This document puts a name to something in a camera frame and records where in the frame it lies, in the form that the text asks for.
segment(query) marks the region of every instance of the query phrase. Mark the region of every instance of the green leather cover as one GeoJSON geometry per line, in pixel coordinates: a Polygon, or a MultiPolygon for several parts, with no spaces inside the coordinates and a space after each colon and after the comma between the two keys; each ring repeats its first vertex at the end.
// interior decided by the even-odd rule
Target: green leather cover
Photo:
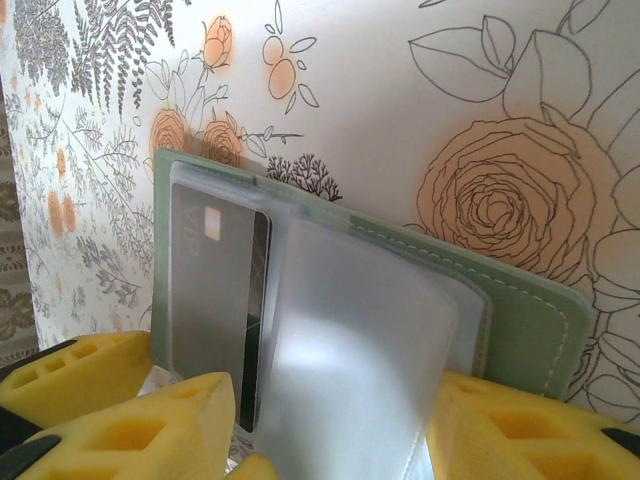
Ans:
{"type": "Polygon", "coordinates": [[[170,173],[174,162],[204,168],[228,182],[251,185],[302,205],[305,215],[350,231],[396,253],[418,258],[480,287],[493,304],[484,377],[562,398],[576,371],[594,318],[574,290],[432,237],[382,222],[295,187],[192,155],[155,154],[155,283],[151,330],[154,362],[169,368],[167,298],[170,173]]]}

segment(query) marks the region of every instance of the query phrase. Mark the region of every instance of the wallet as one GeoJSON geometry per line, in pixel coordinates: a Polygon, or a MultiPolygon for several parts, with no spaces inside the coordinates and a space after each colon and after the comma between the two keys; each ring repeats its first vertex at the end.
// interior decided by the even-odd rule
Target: wallet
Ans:
{"type": "Polygon", "coordinates": [[[593,325],[573,290],[210,160],[154,165],[152,359],[230,372],[283,478],[408,478],[444,369],[564,394],[593,325]]]}

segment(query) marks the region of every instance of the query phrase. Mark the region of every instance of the white stitching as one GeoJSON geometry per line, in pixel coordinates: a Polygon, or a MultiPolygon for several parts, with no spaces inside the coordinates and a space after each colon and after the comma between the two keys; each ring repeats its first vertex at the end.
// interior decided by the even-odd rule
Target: white stitching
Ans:
{"type": "MultiPolygon", "coordinates": [[[[271,192],[275,193],[277,196],[284,196],[284,197],[287,197],[287,198],[289,198],[289,199],[291,199],[293,201],[296,201],[296,202],[299,201],[299,199],[295,195],[283,192],[282,190],[278,190],[278,189],[275,189],[275,188],[273,188],[273,189],[269,188],[268,185],[258,186],[258,185],[256,185],[255,183],[252,183],[252,182],[250,182],[250,183],[241,182],[240,180],[238,180],[236,178],[233,178],[231,176],[227,176],[226,174],[224,174],[222,172],[214,172],[214,173],[222,175],[227,180],[229,180],[229,181],[231,181],[233,183],[237,183],[238,185],[241,185],[241,186],[243,186],[245,188],[247,186],[251,186],[251,187],[254,187],[254,188],[265,188],[266,190],[270,190],[271,192]]],[[[480,276],[482,278],[486,278],[487,280],[490,280],[492,282],[498,283],[500,285],[504,285],[507,288],[510,288],[512,290],[516,290],[517,292],[520,292],[520,293],[523,293],[525,295],[528,295],[531,298],[535,299],[536,301],[541,302],[544,305],[548,306],[549,308],[551,308],[551,309],[555,310],[556,312],[558,312],[560,317],[564,320],[564,323],[563,323],[563,334],[562,334],[562,340],[560,341],[560,345],[558,347],[558,351],[557,351],[555,357],[553,358],[553,360],[551,361],[551,368],[549,369],[549,372],[547,373],[547,379],[546,379],[544,387],[543,387],[542,395],[544,396],[547,393],[547,390],[549,389],[549,386],[551,384],[551,380],[553,378],[553,375],[556,373],[556,368],[558,366],[558,362],[560,361],[560,357],[562,357],[562,352],[564,351],[564,349],[566,347],[567,339],[569,338],[569,319],[567,318],[567,315],[562,310],[560,310],[558,307],[556,307],[552,303],[546,301],[544,298],[542,298],[542,297],[540,297],[538,295],[535,295],[535,294],[529,292],[528,290],[524,290],[522,288],[518,288],[515,285],[510,285],[510,284],[508,284],[508,283],[506,283],[506,282],[504,282],[502,280],[499,280],[497,278],[493,278],[492,276],[487,275],[486,273],[480,273],[480,272],[478,272],[477,270],[475,270],[475,269],[473,269],[471,267],[467,267],[467,266],[465,266],[465,265],[463,265],[461,263],[455,262],[455,261],[451,260],[450,258],[442,257],[442,256],[438,255],[437,253],[434,253],[434,252],[431,252],[429,250],[425,250],[425,249],[422,249],[422,248],[418,248],[418,247],[416,247],[414,245],[410,245],[408,243],[405,243],[402,240],[397,240],[397,239],[389,237],[387,235],[383,235],[383,234],[381,234],[379,232],[375,232],[373,230],[368,230],[368,229],[366,229],[364,227],[361,227],[360,225],[354,224],[353,222],[351,222],[350,220],[347,220],[344,217],[341,217],[339,215],[336,215],[335,213],[329,212],[329,211],[323,209],[320,206],[316,205],[314,208],[316,208],[319,212],[322,212],[325,215],[333,217],[333,218],[339,220],[340,222],[343,222],[343,223],[346,223],[348,225],[351,225],[352,227],[355,227],[355,228],[357,228],[359,230],[362,230],[363,232],[367,232],[367,233],[376,235],[378,237],[384,238],[385,240],[388,240],[390,242],[394,242],[394,243],[397,243],[399,245],[402,245],[404,247],[407,247],[407,248],[410,248],[410,249],[413,249],[413,250],[417,250],[417,251],[422,252],[422,253],[426,253],[427,255],[429,255],[431,257],[435,257],[435,258],[437,258],[437,259],[439,259],[439,260],[441,260],[443,262],[449,263],[449,264],[454,265],[454,266],[456,266],[458,268],[462,268],[463,270],[471,272],[471,273],[473,273],[475,275],[478,275],[478,276],[480,276]]]]}

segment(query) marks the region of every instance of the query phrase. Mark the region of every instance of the patterned fabric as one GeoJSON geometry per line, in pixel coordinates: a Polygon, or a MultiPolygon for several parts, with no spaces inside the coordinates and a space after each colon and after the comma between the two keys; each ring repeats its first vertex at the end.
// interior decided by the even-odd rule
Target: patterned fabric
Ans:
{"type": "Polygon", "coordinates": [[[0,367],[37,351],[4,95],[0,100],[0,367]]]}
{"type": "Polygon", "coordinates": [[[149,327],[169,147],[572,286],[597,325],[569,400],[640,427],[638,2],[0,6],[42,346],[149,327]]]}

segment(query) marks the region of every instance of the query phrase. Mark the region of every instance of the credit card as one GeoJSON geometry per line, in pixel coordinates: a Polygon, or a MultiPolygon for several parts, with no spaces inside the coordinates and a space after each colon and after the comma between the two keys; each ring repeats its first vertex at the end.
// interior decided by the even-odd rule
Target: credit card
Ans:
{"type": "Polygon", "coordinates": [[[237,421],[251,432],[271,220],[180,183],[171,195],[173,367],[185,379],[228,372],[237,421]]]}

